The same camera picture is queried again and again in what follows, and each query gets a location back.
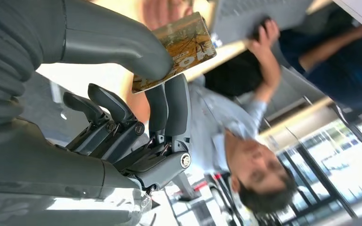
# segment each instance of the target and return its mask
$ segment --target black hair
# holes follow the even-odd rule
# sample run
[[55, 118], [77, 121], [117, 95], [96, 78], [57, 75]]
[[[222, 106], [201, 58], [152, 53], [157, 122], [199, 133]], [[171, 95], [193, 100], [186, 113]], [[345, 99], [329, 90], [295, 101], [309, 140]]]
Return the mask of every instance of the black hair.
[[256, 90], [262, 82], [260, 63], [249, 50], [205, 73], [205, 87], [232, 100]]
[[258, 194], [253, 190], [246, 189], [239, 181], [241, 202], [254, 213], [274, 213], [285, 209], [292, 202], [297, 186], [291, 170], [285, 166], [284, 169], [287, 172], [287, 177], [281, 178], [285, 183], [285, 188], [281, 191]]

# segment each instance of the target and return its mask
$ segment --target red object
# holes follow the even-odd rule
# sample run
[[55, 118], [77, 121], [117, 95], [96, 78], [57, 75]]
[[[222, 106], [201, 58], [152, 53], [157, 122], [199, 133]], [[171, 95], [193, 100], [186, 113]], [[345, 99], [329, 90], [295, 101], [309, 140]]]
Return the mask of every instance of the red object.
[[[220, 178], [221, 178], [221, 174], [220, 174], [220, 173], [214, 175], [214, 179], [215, 179], [215, 180], [218, 180], [218, 179], [220, 179]], [[203, 181], [203, 182], [197, 184], [197, 185], [194, 187], [194, 191], [197, 192], [197, 191], [199, 191], [200, 189], [202, 189], [202, 187], [204, 187], [204, 186], [207, 186], [207, 181]]]

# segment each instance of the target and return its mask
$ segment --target laptop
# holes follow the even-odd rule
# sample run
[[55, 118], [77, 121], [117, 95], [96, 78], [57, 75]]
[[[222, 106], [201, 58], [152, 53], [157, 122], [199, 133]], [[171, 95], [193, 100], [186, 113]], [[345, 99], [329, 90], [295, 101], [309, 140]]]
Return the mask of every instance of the laptop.
[[265, 18], [280, 30], [300, 25], [313, 0], [216, 0], [210, 32], [216, 47], [251, 37]]

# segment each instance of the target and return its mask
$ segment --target gray robot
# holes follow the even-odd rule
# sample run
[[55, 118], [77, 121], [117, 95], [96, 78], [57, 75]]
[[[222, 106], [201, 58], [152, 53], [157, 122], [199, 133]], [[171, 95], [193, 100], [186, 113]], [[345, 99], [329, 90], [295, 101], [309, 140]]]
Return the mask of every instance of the gray robot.
[[42, 63], [55, 62], [118, 63], [149, 79], [173, 66], [144, 25], [87, 1], [0, 0], [0, 226], [135, 225], [150, 193], [190, 164], [185, 77], [147, 91], [151, 139], [131, 153], [144, 125], [117, 95], [94, 84], [90, 100], [65, 93], [90, 124], [61, 147], [18, 117], [16, 99]]

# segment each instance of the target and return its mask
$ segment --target man's arm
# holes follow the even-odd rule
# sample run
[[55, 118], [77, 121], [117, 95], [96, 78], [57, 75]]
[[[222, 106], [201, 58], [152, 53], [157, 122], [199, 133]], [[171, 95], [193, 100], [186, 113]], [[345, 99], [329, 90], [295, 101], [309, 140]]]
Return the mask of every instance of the man's arm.
[[265, 59], [259, 59], [263, 82], [255, 90], [255, 100], [268, 103], [281, 81], [281, 69], [277, 59], [270, 51]]
[[265, 27], [259, 28], [259, 40], [250, 40], [246, 45], [259, 61], [263, 76], [262, 84], [255, 90], [254, 100], [268, 103], [281, 80], [280, 65], [271, 51], [280, 36], [280, 30], [273, 20], [266, 21]]
[[316, 48], [310, 50], [299, 58], [300, 65], [306, 70], [312, 69], [316, 64], [327, 60], [341, 48], [362, 38], [362, 25], [351, 31], [332, 38]]

